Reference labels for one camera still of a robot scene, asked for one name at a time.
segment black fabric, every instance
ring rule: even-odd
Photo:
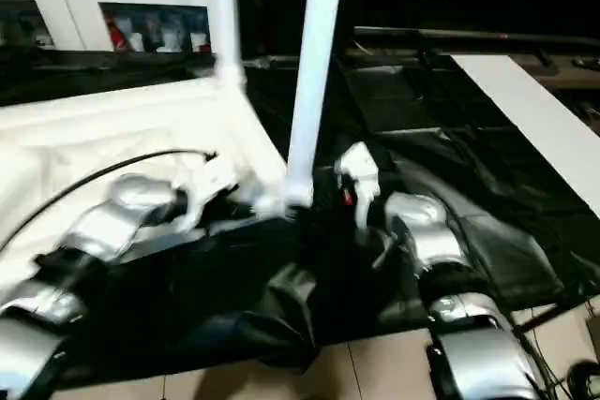
[[[87,58],[85,89],[111,89],[112,81],[128,87],[118,57],[98,85]],[[76,55],[69,61],[77,66]],[[82,88],[79,70],[45,64],[5,78],[11,84],[0,100],[40,100],[45,87],[52,88],[48,98]],[[179,66],[182,73],[193,73],[196,62],[190,64]],[[247,69],[247,95],[283,156],[295,66]],[[141,74],[152,78],[141,63],[126,67],[132,85]],[[43,82],[27,86],[40,70]],[[450,226],[502,307],[597,292],[597,217],[450,59],[334,59],[312,210],[113,268],[63,386],[248,358],[303,369],[322,345],[424,327],[407,254],[376,233],[357,248],[352,208],[335,190],[332,164],[360,140],[381,168],[383,191],[426,194],[446,205]],[[225,202],[211,214],[241,214],[228,211]]]

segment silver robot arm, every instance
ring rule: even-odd
[[[205,164],[197,182],[180,189],[124,175],[105,201],[80,216],[53,252],[36,258],[37,273],[0,303],[0,392],[6,399],[52,394],[69,354],[69,338],[101,298],[109,268],[126,255],[138,230],[176,220],[191,228],[187,219],[198,219],[198,211],[237,180],[233,167],[218,156]]]
[[[448,226],[444,205],[432,197],[397,192],[387,199],[378,197],[377,171],[364,144],[354,145],[340,161],[347,164],[338,165],[343,168],[338,173],[354,180],[357,204],[361,195],[361,208],[369,203],[367,213],[356,215],[357,229],[364,233],[369,225],[384,230],[410,255],[429,316],[432,344],[427,356],[437,397],[542,398],[536,364],[514,337],[485,279],[478,276]]]

